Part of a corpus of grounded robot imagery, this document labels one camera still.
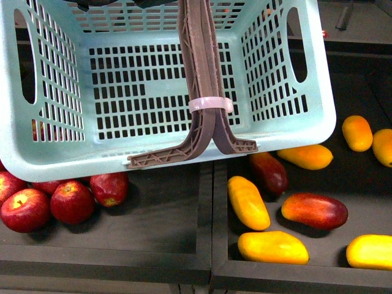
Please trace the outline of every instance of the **zip tie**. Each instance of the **zip tie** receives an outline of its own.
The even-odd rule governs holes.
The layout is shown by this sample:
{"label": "zip tie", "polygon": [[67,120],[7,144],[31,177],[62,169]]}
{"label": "zip tie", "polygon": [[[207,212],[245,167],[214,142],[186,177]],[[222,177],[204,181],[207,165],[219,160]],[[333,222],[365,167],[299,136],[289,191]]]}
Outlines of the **zip tie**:
{"label": "zip tie", "polygon": [[233,112],[233,102],[223,97],[201,97],[189,101],[189,111],[194,112],[206,108],[223,108],[227,113]]}

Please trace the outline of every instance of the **light blue basket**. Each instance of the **light blue basket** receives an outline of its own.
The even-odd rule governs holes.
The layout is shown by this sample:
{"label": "light blue basket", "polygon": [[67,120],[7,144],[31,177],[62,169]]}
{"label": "light blue basket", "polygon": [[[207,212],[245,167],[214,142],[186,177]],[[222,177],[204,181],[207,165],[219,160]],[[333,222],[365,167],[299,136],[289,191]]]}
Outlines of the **light blue basket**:
{"label": "light blue basket", "polygon": [[[306,55],[301,83],[288,51],[292,8]],[[23,98],[15,10],[31,39],[34,104]],[[326,140],[336,115],[317,1],[215,0],[212,10],[233,133],[259,151]],[[141,9],[119,0],[85,13],[63,0],[1,0],[0,158],[9,171],[27,181],[120,172],[128,155],[180,144],[190,113],[177,11],[176,2]],[[228,157],[210,143],[177,164]]]}

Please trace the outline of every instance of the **shelf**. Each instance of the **shelf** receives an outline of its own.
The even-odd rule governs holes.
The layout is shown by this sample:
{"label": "shelf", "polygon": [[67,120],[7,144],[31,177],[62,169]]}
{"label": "shelf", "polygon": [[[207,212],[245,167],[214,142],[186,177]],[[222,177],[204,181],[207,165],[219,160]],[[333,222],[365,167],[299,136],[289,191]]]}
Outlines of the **shelf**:
{"label": "shelf", "polygon": [[0,224],[0,274],[207,285],[212,163],[130,171],[130,195],[67,226]]}
{"label": "shelf", "polygon": [[[309,171],[280,160],[288,173],[288,191],[278,199],[263,194],[272,222],[268,230],[283,230],[299,238],[308,248],[309,263],[285,265],[243,260],[237,241],[240,234],[250,230],[228,203],[227,180],[233,175],[251,180],[253,177],[246,157],[216,162],[211,288],[290,294],[392,292],[391,271],[354,269],[345,258],[345,248],[358,235],[392,235],[392,168],[381,165],[371,149],[364,153],[351,151],[341,132],[344,119],[350,115],[363,115],[373,132],[392,127],[377,91],[373,91],[374,81],[369,78],[383,70],[390,73],[391,64],[383,68],[377,67],[379,61],[374,58],[355,58],[328,57],[337,124],[323,145],[334,154],[332,163],[323,170]],[[353,60],[361,62],[361,66],[349,62]],[[385,81],[389,83],[385,87],[391,86],[390,76]],[[342,201],[349,210],[347,223],[331,232],[321,232],[285,220],[280,207],[295,192],[314,192]]]}

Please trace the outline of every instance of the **red apple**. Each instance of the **red apple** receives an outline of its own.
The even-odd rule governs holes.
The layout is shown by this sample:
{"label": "red apple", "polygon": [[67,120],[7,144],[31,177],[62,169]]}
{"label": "red apple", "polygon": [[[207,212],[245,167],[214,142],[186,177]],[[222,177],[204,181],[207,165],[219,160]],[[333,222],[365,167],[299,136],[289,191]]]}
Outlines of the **red apple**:
{"label": "red apple", "polygon": [[4,166],[4,164],[2,164],[0,160],[0,172],[6,172],[6,171],[7,171],[6,167]]}
{"label": "red apple", "polygon": [[21,190],[1,206],[1,219],[15,232],[33,232],[50,220],[49,198],[36,189]]}
{"label": "red apple", "polygon": [[128,185],[126,172],[105,173],[92,176],[90,179],[92,194],[105,207],[112,207],[122,203],[127,197]]}
{"label": "red apple", "polygon": [[13,194],[27,188],[27,183],[9,171],[0,171],[0,206]]}
{"label": "red apple", "polygon": [[50,200],[52,215],[69,225],[86,221],[94,212],[94,207],[95,199],[90,190],[74,180],[60,184]]}
{"label": "red apple", "polygon": [[37,190],[40,190],[48,195],[53,195],[53,193],[55,192],[55,190],[60,184],[64,184],[69,181],[70,181],[69,179],[59,179],[56,181],[31,183],[31,185]]}

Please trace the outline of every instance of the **fruit bin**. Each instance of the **fruit bin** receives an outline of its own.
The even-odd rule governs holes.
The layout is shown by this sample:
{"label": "fruit bin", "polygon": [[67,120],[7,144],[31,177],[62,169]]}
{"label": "fruit bin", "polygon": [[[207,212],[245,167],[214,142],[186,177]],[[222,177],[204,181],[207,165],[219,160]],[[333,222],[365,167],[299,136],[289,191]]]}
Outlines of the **fruit bin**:
{"label": "fruit bin", "polygon": [[[225,95],[234,104],[233,133],[255,140],[260,151],[326,140],[336,117],[317,1],[213,0],[211,6]],[[31,40],[33,97],[23,98],[15,66],[16,10]],[[295,10],[311,73],[301,83],[287,42],[287,15]],[[177,14],[176,2],[141,9],[119,0],[83,12],[63,0],[1,1],[4,165],[27,181],[76,178],[124,171],[128,156],[184,141],[190,113]],[[166,165],[231,156],[211,142],[201,156]]]}
{"label": "fruit bin", "polygon": [[[352,43],[326,46],[361,47]],[[392,106],[390,92],[384,91],[392,87],[390,59],[330,53],[328,60],[337,126],[322,145],[332,151],[334,159],[328,167],[310,171],[277,157],[287,170],[288,190],[277,199],[262,192],[271,217],[267,230],[282,230],[299,238],[309,251],[309,263],[255,263],[242,258],[238,237],[251,230],[239,221],[228,202],[227,180],[234,175],[253,182],[255,179],[245,157],[220,160],[214,170],[211,288],[289,294],[392,292],[392,271],[351,268],[345,257],[345,248],[359,235],[392,235],[392,169],[381,165],[371,149],[364,153],[350,150],[341,132],[344,119],[354,114],[364,116],[373,132],[391,128],[392,113],[387,111]],[[280,208],[295,192],[313,192],[340,200],[349,211],[348,221],[328,233],[285,220]]]}
{"label": "fruit bin", "polygon": [[80,225],[52,218],[21,234],[1,222],[0,274],[21,288],[23,276],[208,285],[212,172],[209,162],[131,171],[126,201]]}

